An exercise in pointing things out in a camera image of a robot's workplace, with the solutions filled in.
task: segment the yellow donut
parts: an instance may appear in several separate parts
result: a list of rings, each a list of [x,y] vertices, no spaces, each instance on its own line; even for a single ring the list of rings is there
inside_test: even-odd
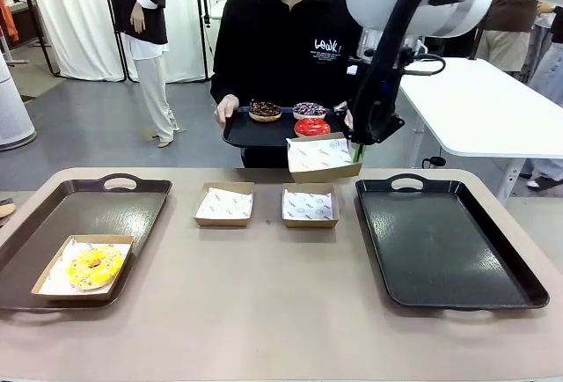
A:
[[[122,264],[123,258],[117,248],[94,248],[70,263],[69,281],[81,290],[95,290],[110,283]]]

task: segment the white wax paper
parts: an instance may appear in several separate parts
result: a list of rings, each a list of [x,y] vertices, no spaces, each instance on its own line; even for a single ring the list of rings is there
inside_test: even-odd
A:
[[[201,219],[248,219],[252,212],[252,195],[241,195],[211,187],[195,217]]]
[[[289,171],[302,173],[340,168],[354,162],[346,138],[292,142],[288,139]]]
[[[333,202],[328,195],[291,193],[283,195],[283,218],[292,221],[332,221]]]
[[[75,239],[72,239],[64,250],[62,251],[61,257],[56,261],[55,265],[49,271],[49,275],[43,285],[41,286],[39,293],[50,296],[90,296],[92,294],[105,294],[109,292],[112,288],[115,280],[111,281],[108,285],[105,285],[96,290],[80,290],[70,285],[69,282],[69,266],[70,263],[76,259],[80,254],[92,250],[93,248],[101,248],[105,246],[113,246],[117,248],[121,253],[121,258],[125,262],[129,248],[129,244],[90,244],[90,243],[79,243]]]

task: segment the black plastic tray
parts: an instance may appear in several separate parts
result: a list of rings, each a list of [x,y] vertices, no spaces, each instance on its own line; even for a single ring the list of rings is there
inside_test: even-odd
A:
[[[395,189],[398,180],[422,189]],[[534,309],[549,295],[467,186],[402,174],[356,182],[385,287],[404,306]]]
[[[106,182],[114,179],[132,180],[136,186],[106,188]],[[0,248],[0,310],[58,312],[113,303],[123,292],[171,186],[167,180],[141,180],[126,173],[64,181]],[[67,237],[91,234],[134,238],[111,297],[49,301],[32,295],[37,279]]]
[[[227,120],[223,132],[223,140],[235,147],[287,147],[288,138],[296,138],[294,127],[297,123],[293,117],[293,108],[283,107],[281,119],[274,122],[253,121],[248,110],[250,107],[240,107],[232,118]],[[331,126],[333,133],[340,131],[334,112],[326,110],[325,121]]]

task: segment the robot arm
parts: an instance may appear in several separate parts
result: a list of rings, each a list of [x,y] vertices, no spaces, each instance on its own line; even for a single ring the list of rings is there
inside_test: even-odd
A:
[[[563,0],[545,1],[563,4]],[[405,66],[413,61],[413,56],[402,48],[405,35],[453,37],[467,33],[483,18],[490,2],[347,0],[348,9],[356,21],[365,27],[384,31],[371,64],[365,64],[359,73],[362,83],[350,105],[354,117],[353,141],[381,143],[404,125],[395,115],[395,99]]]

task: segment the red donut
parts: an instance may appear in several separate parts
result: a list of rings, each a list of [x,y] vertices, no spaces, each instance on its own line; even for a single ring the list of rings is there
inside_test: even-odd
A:
[[[300,120],[295,127],[297,136],[322,136],[331,132],[331,126],[319,118],[305,118]]]

